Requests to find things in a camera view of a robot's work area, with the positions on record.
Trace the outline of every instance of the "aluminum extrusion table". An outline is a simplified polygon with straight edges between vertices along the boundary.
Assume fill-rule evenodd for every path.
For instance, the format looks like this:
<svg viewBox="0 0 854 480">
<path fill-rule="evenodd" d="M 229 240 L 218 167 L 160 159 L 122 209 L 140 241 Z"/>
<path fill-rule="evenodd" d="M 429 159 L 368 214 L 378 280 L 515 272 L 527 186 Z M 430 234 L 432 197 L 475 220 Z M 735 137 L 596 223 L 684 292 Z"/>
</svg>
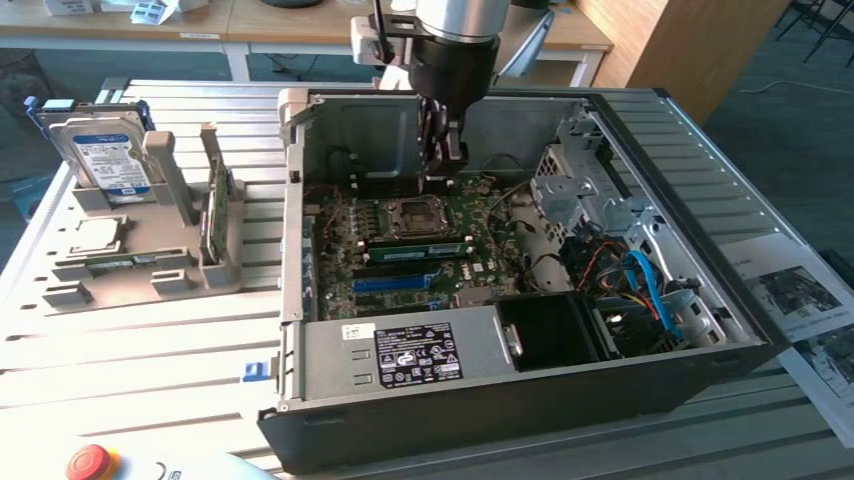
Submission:
<svg viewBox="0 0 854 480">
<path fill-rule="evenodd" d="M 189 182 L 208 174 L 198 125 L 217 122 L 225 162 L 248 184 L 242 290 L 23 320 L 50 239 L 64 228 L 64 212 L 74 208 L 62 166 L 0 277 L 0 306 L 7 309 L 0 316 L 2 435 L 37 424 L 105 444 L 134 442 L 176 452 L 192 445 L 230 452 L 288 478 L 253 419 L 240 415 L 254 408 L 246 389 L 273 386 L 238 383 L 244 363 L 268 359 L 280 338 L 286 184 L 276 95 L 285 86 L 137 80 L 122 92 L 101 93 L 102 99 L 149 102 L 157 128 L 177 137 L 176 160 Z M 781 231 L 800 241 L 671 101 L 649 90 L 603 92 L 712 238 L 723 243 Z M 708 388 L 669 414 L 310 478 L 755 480 L 811 475 L 849 478 L 854 452 L 841 448 L 791 377 L 771 362 Z"/>
</svg>

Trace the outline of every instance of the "power supply label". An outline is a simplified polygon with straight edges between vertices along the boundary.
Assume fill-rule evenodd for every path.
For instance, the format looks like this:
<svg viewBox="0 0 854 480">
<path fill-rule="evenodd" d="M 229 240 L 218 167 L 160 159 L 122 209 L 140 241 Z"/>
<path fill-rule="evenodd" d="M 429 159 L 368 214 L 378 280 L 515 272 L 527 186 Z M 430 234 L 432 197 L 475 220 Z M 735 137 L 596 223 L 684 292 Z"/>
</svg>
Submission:
<svg viewBox="0 0 854 480">
<path fill-rule="evenodd" d="M 74 135 L 73 141 L 101 190 L 113 195 L 148 192 L 150 183 L 126 135 Z"/>
<path fill-rule="evenodd" d="M 385 388 L 462 378 L 449 323 L 373 331 L 378 383 Z"/>
</svg>

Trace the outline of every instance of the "emergency stop button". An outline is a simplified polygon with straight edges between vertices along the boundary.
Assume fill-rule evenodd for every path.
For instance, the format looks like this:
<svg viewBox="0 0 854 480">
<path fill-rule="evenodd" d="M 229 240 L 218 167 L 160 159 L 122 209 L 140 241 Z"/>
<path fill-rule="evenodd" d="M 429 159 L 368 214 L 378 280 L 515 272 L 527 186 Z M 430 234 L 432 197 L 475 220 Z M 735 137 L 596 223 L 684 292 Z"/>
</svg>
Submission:
<svg viewBox="0 0 854 480">
<path fill-rule="evenodd" d="M 97 480 L 110 465 L 109 452 L 100 445 L 86 445 L 68 460 L 68 480 Z"/>
</svg>

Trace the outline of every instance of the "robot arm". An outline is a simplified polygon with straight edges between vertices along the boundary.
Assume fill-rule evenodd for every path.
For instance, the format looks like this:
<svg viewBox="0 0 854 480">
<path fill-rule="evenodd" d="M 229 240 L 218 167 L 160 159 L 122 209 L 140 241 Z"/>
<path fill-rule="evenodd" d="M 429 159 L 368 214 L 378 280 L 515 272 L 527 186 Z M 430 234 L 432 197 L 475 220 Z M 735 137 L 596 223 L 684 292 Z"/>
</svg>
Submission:
<svg viewBox="0 0 854 480">
<path fill-rule="evenodd" d="M 352 20 L 353 60 L 408 69 L 418 95 L 422 193 L 441 193 L 468 161 L 460 141 L 465 109 L 493 75 L 523 75 L 553 20 L 548 0 L 420 0 L 414 16 L 376 13 Z"/>
</svg>

